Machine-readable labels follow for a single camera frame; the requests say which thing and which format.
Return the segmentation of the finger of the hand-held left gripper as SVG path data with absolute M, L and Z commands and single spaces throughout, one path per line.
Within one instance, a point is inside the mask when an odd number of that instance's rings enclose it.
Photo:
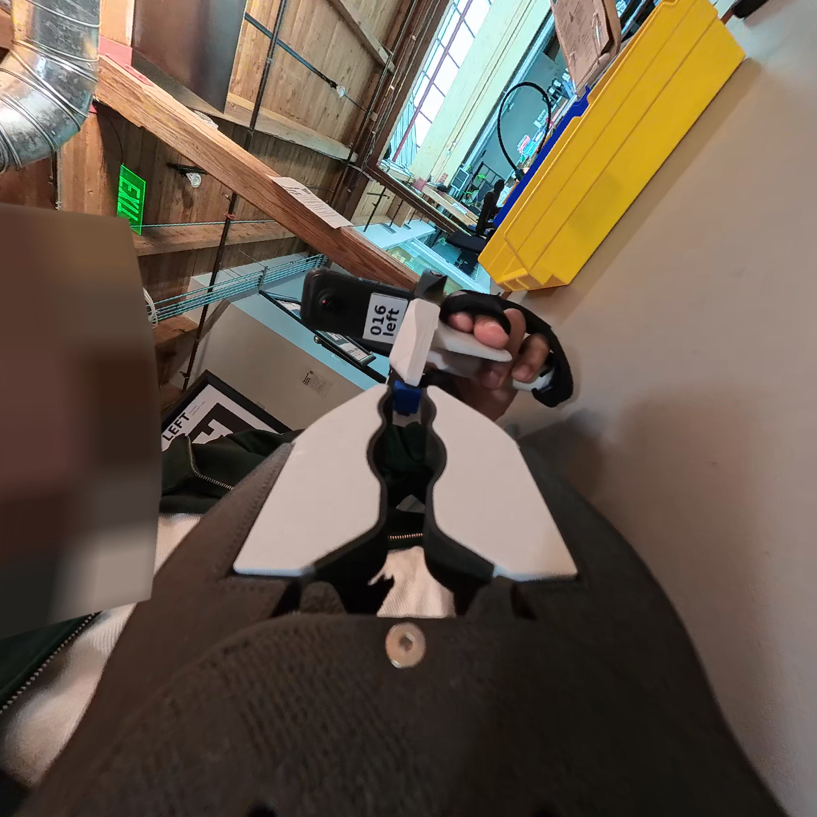
M 401 380 L 391 384 L 392 422 L 397 426 L 406 426 L 418 421 L 421 411 L 422 390 L 410 386 Z

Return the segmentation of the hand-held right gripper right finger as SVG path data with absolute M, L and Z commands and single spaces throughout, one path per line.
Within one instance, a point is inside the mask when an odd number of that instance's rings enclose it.
M 446 568 L 478 580 L 577 577 L 577 567 L 516 441 L 437 386 L 423 417 L 435 458 L 424 536 Z

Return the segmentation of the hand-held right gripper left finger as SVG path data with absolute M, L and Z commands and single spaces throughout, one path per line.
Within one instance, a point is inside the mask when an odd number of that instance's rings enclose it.
M 374 386 L 297 437 L 234 561 L 236 574 L 304 578 L 382 531 L 386 486 L 373 453 L 390 394 Z

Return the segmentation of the grey desk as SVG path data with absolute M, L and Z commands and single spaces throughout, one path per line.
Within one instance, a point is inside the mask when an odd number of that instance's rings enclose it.
M 577 377 L 523 436 L 628 539 L 790 815 L 815 815 L 816 2 L 746 60 L 567 288 L 524 303 Z

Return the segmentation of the person's left hand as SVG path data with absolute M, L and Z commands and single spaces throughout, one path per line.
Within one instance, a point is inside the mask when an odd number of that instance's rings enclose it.
M 451 314 L 449 326 L 459 332 L 471 333 L 483 345 L 508 351 L 511 359 L 504 362 L 486 361 L 474 376 L 453 378 L 458 398 L 490 421 L 498 421 L 516 399 L 512 381 L 531 383 L 542 373 L 550 347 L 540 334 L 526 332 L 526 318 L 516 309 L 506 309 L 509 324 L 505 331 L 500 322 L 489 315 L 471 317 L 465 312 Z

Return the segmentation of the person's green jacket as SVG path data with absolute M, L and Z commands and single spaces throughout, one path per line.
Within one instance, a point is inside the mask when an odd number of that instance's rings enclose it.
M 301 431 L 250 429 L 195 443 L 181 435 L 162 454 L 162 514 L 202 515 L 267 457 Z M 101 612 L 49 624 L 1 642 L 1 713 L 5 716 L 56 657 L 101 617 Z

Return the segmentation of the white paper notice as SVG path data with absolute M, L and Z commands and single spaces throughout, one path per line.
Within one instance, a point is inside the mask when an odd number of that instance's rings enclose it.
M 352 227 L 352 223 L 315 195 L 307 186 L 291 177 L 269 176 L 279 188 L 304 205 L 311 213 L 332 229 Z

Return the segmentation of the black office chair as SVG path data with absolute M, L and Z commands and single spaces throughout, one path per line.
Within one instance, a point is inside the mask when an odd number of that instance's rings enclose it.
M 496 225 L 494 224 L 494 220 L 478 220 L 473 229 L 467 227 L 465 230 L 458 230 L 448 235 L 446 237 L 446 244 L 478 256 L 485 250 L 495 230 Z

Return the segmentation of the green exit sign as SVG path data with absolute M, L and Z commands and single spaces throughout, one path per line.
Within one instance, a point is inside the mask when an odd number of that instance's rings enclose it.
M 128 221 L 131 230 L 142 235 L 146 200 L 146 182 L 124 164 L 120 165 L 117 185 L 118 218 Z

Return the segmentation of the blue plastic bin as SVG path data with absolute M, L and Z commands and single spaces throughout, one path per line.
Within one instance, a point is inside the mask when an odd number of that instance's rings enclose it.
M 508 216 L 510 210 L 512 210 L 514 204 L 516 203 L 516 200 L 519 199 L 522 192 L 525 190 L 526 186 L 532 181 L 538 169 L 542 166 L 545 158 L 547 158 L 549 154 L 552 152 L 559 138 L 561 138 L 562 134 L 567 129 L 568 125 L 575 118 L 581 117 L 583 113 L 586 111 L 588 107 L 588 97 L 590 91 L 591 88 L 586 87 L 582 96 L 577 97 L 576 99 L 570 101 L 570 104 L 566 107 L 565 112 L 559 118 L 557 125 L 552 129 L 549 136 L 543 142 L 543 145 L 536 154 L 530 168 L 525 172 L 524 176 L 522 177 L 522 180 L 519 181 L 514 187 L 514 189 L 508 194 L 505 203 L 499 209 L 499 212 L 494 219 L 494 223 L 496 226 L 500 225 L 502 221 Z

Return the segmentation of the yellow plastic bin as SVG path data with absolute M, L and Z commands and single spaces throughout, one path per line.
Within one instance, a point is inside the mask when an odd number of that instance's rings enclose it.
M 711 2 L 660 2 L 480 254 L 496 285 L 570 284 L 743 60 Z

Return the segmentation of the grey metal panel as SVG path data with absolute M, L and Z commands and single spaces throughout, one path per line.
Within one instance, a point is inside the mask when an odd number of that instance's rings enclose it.
M 222 112 L 246 9 L 246 1 L 136 1 L 134 66 L 153 66 Z

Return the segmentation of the cardboard box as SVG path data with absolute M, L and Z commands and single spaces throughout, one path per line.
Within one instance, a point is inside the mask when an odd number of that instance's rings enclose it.
M 553 1 L 551 11 L 574 94 L 582 97 L 622 49 L 616 2 Z

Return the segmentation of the silver metal duct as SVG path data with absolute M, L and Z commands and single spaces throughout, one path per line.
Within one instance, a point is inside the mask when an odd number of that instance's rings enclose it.
M 2 2 L 1 173 L 49 158 L 87 119 L 99 67 L 99 1 Z

